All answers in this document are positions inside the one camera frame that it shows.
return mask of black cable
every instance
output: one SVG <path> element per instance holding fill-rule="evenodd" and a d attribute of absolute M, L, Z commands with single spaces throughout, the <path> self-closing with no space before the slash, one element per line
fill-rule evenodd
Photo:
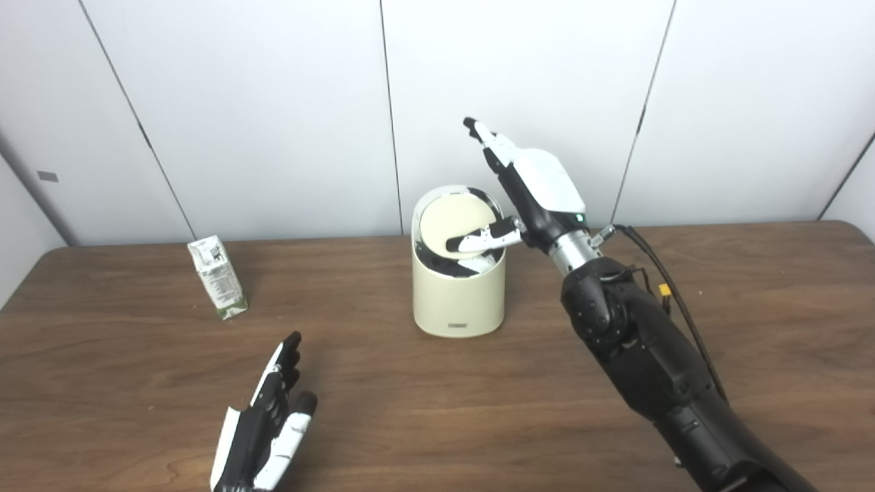
<path fill-rule="evenodd" d="M 650 290 L 650 277 L 648 276 L 648 271 L 644 270 L 644 267 L 641 267 L 641 268 L 636 269 L 636 270 L 640 271 L 641 276 L 644 277 L 644 286 L 647 288 L 647 293 L 650 294 L 651 296 L 656 297 L 654 295 L 654 292 Z"/>
<path fill-rule="evenodd" d="M 650 261 L 656 266 L 656 269 L 660 272 L 660 275 L 665 279 L 665 283 L 668 284 L 668 288 L 671 289 L 672 294 L 675 296 L 675 301 L 677 302 L 677 308 L 681 310 L 681 315 L 683 316 L 683 320 L 687 322 L 687 326 L 689 327 L 689 332 L 693 335 L 693 340 L 696 342 L 696 347 L 699 349 L 699 353 L 702 354 L 702 358 L 705 360 L 705 365 L 708 366 L 708 372 L 710 373 L 711 379 L 714 380 L 714 387 L 717 389 L 717 393 L 723 397 L 723 400 L 727 400 L 726 391 L 723 388 L 723 384 L 720 382 L 720 378 L 717 375 L 717 370 L 714 369 L 714 363 L 711 361 L 711 356 L 708 354 L 708 349 L 705 348 L 704 340 L 702 340 L 702 335 L 699 333 L 699 329 L 696 327 L 696 323 L 693 321 L 693 317 L 690 315 L 690 311 L 687 309 L 686 303 L 683 302 L 683 298 L 681 297 L 681 291 L 678 290 L 677 285 L 675 285 L 675 281 L 671 279 L 669 275 L 669 271 L 666 270 L 665 266 L 659 260 L 659 257 L 653 251 L 653 248 L 650 247 L 647 241 L 638 234 L 632 226 L 622 226 L 614 224 L 614 227 L 626 235 L 632 242 L 635 243 L 642 251 L 644 251 L 647 256 L 650 258 Z"/>

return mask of robotic arm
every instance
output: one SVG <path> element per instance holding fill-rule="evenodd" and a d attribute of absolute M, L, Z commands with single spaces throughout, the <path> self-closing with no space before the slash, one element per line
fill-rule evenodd
<path fill-rule="evenodd" d="M 639 245 L 643 239 L 625 226 L 591 236 L 585 205 L 555 156 L 518 149 L 472 118 L 464 125 L 483 144 L 486 162 L 520 218 L 451 238 L 447 249 L 486 250 L 524 241 L 550 256 L 564 277 L 561 300 L 575 333 L 703 492 L 816 492 L 732 411 L 704 354 L 634 282 L 633 269 L 599 250 L 615 230 Z"/>

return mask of robotic hand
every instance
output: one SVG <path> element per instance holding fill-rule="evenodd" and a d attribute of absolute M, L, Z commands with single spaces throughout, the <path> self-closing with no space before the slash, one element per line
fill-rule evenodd
<path fill-rule="evenodd" d="M 590 236 L 584 203 L 555 156 L 518 149 L 472 118 L 464 125 L 483 144 L 486 162 L 520 218 L 451 238 L 447 249 L 487 250 L 524 241 L 549 255 L 564 276 L 561 300 L 577 336 L 702 491 L 816 492 L 732 411 L 676 286 L 643 238 L 619 225 Z M 634 282 L 633 267 L 603 257 L 599 246 L 615 230 L 641 246 L 666 277 L 701 353 Z"/>
<path fill-rule="evenodd" d="M 289 467 L 316 411 L 316 395 L 309 391 L 289 403 L 300 377 L 300 343 L 301 334 L 294 332 L 276 347 L 249 408 L 227 409 L 210 474 L 213 492 L 271 491 Z"/>

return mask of white wall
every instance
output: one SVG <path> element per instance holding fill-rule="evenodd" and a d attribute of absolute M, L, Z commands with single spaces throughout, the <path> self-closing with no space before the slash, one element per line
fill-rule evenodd
<path fill-rule="evenodd" d="M 72 242 L 191 241 L 75 0 L 0 2 L 0 67 L 0 148 Z"/>
<path fill-rule="evenodd" d="M 464 116 L 595 226 L 814 219 L 875 131 L 871 2 L 677 0 L 637 140 L 671 0 L 84 4 L 157 158 L 76 0 L 0 2 L 0 151 L 76 244 L 396 234 L 451 183 L 513 212 Z"/>
<path fill-rule="evenodd" d="M 436 186 L 477 186 L 513 211 L 465 116 L 556 154 L 590 221 L 606 224 L 670 10 L 670 0 L 384 0 L 405 230 Z"/>
<path fill-rule="evenodd" d="M 87 0 L 198 236 L 398 234 L 379 0 Z"/>
<path fill-rule="evenodd" d="M 874 25 L 875 2 L 679 0 L 615 220 L 814 220 L 875 131 Z"/>
<path fill-rule="evenodd" d="M 31 267 L 49 250 L 64 246 L 37 203 L 0 157 L 0 308 Z"/>
<path fill-rule="evenodd" d="M 875 242 L 875 144 L 869 146 L 823 219 L 850 222 Z"/>

